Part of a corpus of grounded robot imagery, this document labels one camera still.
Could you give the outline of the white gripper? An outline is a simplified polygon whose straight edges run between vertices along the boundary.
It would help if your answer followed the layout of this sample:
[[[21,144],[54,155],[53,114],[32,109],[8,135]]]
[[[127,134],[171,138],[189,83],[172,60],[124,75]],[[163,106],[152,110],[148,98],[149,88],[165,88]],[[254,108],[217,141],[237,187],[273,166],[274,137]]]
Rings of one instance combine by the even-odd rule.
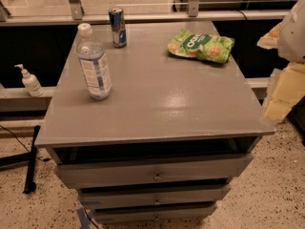
[[[290,61],[283,70],[274,69],[263,101],[262,117],[278,123],[305,96],[305,0],[298,0],[282,23],[259,38],[257,46],[277,48],[278,55]]]

